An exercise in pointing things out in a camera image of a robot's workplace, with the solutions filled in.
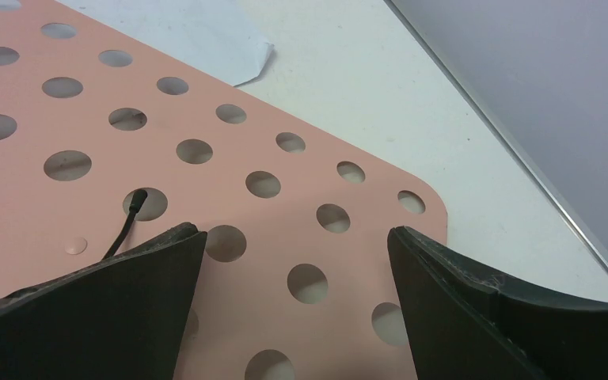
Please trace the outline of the white sheet music paper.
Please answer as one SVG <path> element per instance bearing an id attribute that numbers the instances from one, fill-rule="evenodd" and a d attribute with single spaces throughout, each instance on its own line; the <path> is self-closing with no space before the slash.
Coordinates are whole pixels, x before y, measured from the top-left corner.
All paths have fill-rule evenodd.
<path id="1" fill-rule="evenodd" d="M 235 1 L 64 4 L 231 86 L 258 78 L 275 50 Z"/>

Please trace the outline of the pink perforated music stand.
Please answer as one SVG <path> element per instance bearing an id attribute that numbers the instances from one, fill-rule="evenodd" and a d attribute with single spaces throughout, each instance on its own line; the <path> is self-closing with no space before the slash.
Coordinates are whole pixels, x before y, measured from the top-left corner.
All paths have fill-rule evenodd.
<path id="1" fill-rule="evenodd" d="M 57 2 L 0 10 L 0 48 L 0 297 L 100 259 L 148 188 L 166 209 L 127 247 L 181 222 L 247 242 L 204 258 L 178 378 L 242 379 L 270 349 L 298 379 L 416 377 L 372 314 L 398 301 L 390 229 L 447 239 L 426 182 Z"/>

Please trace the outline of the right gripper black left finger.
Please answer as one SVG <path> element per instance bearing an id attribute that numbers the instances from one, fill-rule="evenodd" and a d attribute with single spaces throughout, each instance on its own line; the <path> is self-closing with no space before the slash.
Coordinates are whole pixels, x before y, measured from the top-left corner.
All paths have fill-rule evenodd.
<path id="1" fill-rule="evenodd" d="M 171 379 L 206 240 L 184 222 L 0 298 L 0 379 Z"/>

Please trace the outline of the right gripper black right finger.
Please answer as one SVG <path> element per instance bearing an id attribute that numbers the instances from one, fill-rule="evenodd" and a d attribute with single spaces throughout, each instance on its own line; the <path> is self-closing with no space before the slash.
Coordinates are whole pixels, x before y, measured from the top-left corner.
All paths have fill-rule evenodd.
<path id="1" fill-rule="evenodd" d="M 408 227 L 387 238 L 420 379 L 608 379 L 608 302 L 529 283 Z"/>

